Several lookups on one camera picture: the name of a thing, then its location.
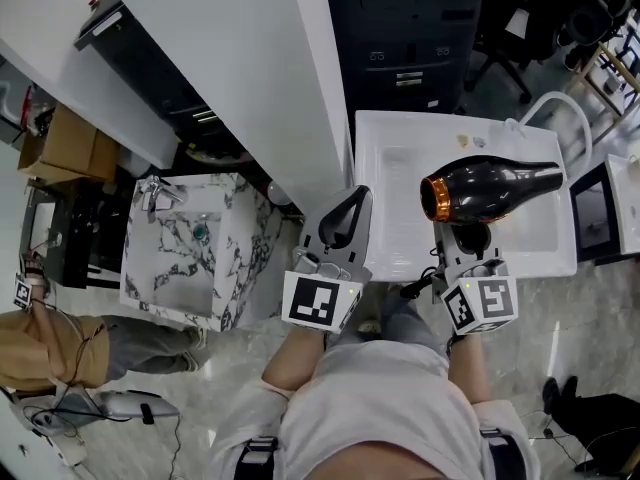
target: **white countertop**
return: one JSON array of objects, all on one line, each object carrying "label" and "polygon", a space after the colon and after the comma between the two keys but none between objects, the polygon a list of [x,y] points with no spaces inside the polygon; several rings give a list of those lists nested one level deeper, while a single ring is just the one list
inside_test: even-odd
[{"label": "white countertop", "polygon": [[[526,137],[501,121],[449,114],[358,111],[356,183],[373,193],[365,266],[374,281],[414,281],[436,266],[433,225],[420,204],[420,181],[471,155],[525,162],[553,161],[564,170],[555,132],[525,127]],[[576,272],[575,232],[567,183],[490,225],[516,278]]]},{"label": "white countertop", "polygon": [[620,252],[640,252],[640,163],[631,163],[626,158],[608,155],[605,160],[611,181]]}]

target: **white shirt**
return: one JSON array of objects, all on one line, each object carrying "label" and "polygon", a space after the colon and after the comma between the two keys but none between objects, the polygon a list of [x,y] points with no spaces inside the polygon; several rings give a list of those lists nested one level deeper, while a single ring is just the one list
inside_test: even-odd
[{"label": "white shirt", "polygon": [[431,349],[392,341],[336,346],[290,400],[260,381],[245,386],[212,446],[213,478],[231,480],[244,443],[277,436],[274,480],[301,480],[338,451],[383,441],[411,451],[454,480],[494,480],[480,429],[499,428],[518,444],[527,479],[538,458],[512,404],[472,406]]}]

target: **drain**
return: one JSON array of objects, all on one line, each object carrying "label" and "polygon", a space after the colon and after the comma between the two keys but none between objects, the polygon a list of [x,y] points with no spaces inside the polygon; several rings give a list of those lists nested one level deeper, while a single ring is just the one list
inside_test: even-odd
[{"label": "drain", "polygon": [[205,224],[196,224],[193,228],[193,238],[202,241],[209,234],[209,230]]}]

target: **white sink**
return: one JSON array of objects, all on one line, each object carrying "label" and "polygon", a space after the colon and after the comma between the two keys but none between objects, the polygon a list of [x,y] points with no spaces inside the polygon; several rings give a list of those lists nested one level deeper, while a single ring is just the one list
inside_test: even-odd
[{"label": "white sink", "polygon": [[[365,266],[375,281],[413,281],[435,247],[433,225],[420,204],[420,181],[471,155],[525,162],[553,161],[564,169],[555,132],[525,127],[526,137],[499,121],[417,112],[356,112],[356,183],[373,193]],[[573,213],[567,183],[491,224],[509,273],[517,278],[576,272]]]},{"label": "white sink", "polygon": [[165,180],[187,200],[157,209],[151,223],[143,199],[131,206],[121,302],[215,331],[275,314],[293,226],[238,174]]},{"label": "white sink", "polygon": [[605,161],[615,199],[620,252],[640,252],[640,166],[626,158],[608,155]]}]

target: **faucet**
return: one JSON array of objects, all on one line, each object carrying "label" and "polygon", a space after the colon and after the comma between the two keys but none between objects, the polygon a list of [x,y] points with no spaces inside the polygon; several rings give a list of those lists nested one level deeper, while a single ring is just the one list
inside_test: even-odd
[{"label": "faucet", "polygon": [[142,182],[140,190],[136,192],[133,198],[133,204],[137,204],[140,198],[147,193],[149,194],[149,207],[147,208],[149,224],[153,224],[156,221],[156,201],[160,193],[178,204],[184,204],[188,197],[185,190],[167,183],[155,174]]}]

